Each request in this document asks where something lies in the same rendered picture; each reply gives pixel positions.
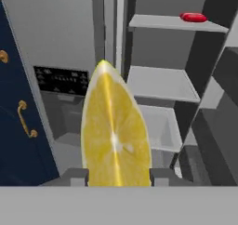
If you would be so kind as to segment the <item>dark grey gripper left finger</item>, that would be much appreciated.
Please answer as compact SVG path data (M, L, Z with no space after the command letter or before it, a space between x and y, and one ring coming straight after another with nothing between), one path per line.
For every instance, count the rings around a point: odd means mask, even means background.
M60 177L44 183L44 186L87 187L88 176L89 170L87 168L69 168Z

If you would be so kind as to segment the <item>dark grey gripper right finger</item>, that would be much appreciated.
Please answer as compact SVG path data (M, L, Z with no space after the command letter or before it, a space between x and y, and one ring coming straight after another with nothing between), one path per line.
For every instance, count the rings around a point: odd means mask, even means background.
M178 187L192 186L193 183L180 179L172 169L169 168L151 168L150 180L153 187Z

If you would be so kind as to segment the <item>yellow lemon wedge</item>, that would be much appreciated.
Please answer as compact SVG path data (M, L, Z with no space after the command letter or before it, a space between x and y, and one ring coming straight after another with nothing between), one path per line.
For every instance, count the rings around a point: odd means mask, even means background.
M151 185L148 129L125 81L107 60L97 65L86 92L81 151L91 187Z

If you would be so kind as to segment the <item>open grey fridge door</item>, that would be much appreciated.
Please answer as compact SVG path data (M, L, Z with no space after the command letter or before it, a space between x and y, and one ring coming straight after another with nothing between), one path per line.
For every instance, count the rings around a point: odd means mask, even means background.
M238 186L238 47L226 45L238 0L205 0L202 13L225 31L194 36L185 73L199 100L174 104L184 142L170 167L179 165L190 185Z

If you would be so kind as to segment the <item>grey fridge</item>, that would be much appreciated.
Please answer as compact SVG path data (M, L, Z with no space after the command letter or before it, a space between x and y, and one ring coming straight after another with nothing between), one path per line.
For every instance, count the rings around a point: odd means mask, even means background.
M180 18L184 12L202 13L205 0L0 1L59 177L69 168L83 168L82 113L101 60L122 76L141 110L151 168L181 149L174 104L199 100L185 73L194 36L225 31L208 19Z

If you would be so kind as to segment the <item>dark blue cupboard door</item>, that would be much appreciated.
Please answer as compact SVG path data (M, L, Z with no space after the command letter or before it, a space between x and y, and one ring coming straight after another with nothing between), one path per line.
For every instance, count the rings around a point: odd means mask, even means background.
M59 172L1 1L0 50L0 186L38 186Z

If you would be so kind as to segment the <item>red flat food item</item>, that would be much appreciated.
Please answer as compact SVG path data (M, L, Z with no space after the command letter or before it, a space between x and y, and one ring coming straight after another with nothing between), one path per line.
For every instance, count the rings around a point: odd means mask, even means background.
M207 17L202 13L194 13L194 12L184 12L181 13L180 18L187 22L206 22Z

